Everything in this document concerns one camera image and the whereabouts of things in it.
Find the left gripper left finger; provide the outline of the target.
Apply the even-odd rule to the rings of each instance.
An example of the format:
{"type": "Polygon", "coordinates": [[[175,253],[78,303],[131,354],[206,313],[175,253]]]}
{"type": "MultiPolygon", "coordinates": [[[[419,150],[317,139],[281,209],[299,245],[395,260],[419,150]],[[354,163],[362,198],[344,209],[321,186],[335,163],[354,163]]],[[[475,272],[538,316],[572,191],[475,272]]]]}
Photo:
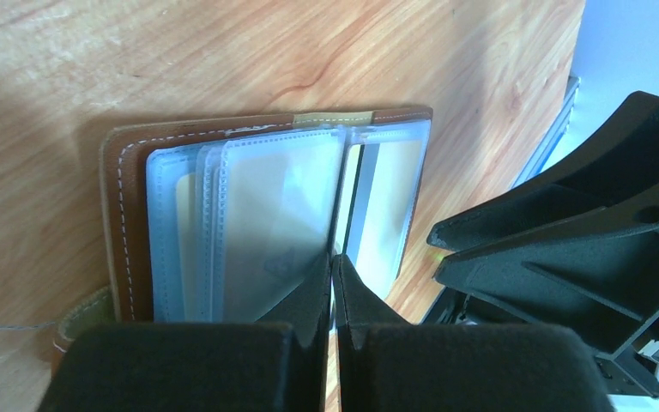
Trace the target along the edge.
{"type": "Polygon", "coordinates": [[[67,350],[42,411],[321,411],[330,257],[253,323],[106,323],[67,350]]]}

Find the brown leather card holder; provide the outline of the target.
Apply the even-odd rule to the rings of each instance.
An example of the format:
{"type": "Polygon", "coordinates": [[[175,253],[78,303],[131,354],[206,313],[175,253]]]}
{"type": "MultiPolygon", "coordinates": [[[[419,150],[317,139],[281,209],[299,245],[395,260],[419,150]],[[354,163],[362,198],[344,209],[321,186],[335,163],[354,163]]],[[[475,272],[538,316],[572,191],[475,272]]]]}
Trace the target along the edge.
{"type": "Polygon", "coordinates": [[[110,282],[57,323],[53,364],[102,322],[260,319],[322,254],[347,256],[334,245],[348,148],[420,140],[425,160],[431,127],[432,108],[410,106],[113,130],[100,148],[110,282]]]}

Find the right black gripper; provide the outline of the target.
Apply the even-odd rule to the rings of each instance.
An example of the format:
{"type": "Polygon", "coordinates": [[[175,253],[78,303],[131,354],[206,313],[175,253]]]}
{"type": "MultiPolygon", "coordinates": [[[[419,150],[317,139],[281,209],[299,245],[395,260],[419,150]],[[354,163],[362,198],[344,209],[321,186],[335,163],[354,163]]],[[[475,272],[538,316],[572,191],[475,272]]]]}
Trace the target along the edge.
{"type": "Polygon", "coordinates": [[[630,94],[564,159],[436,223],[435,279],[493,313],[576,331],[612,395],[659,398],[659,97],[630,94]]]}

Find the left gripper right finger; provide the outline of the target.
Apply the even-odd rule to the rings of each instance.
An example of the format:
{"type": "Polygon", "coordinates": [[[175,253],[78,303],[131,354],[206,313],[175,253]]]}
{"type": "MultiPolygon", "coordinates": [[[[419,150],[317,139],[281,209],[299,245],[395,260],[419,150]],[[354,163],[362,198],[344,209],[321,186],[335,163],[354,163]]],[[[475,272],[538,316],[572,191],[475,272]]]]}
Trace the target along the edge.
{"type": "Polygon", "coordinates": [[[592,355],[550,324],[411,324],[332,260],[344,411],[609,411],[592,355]]]}

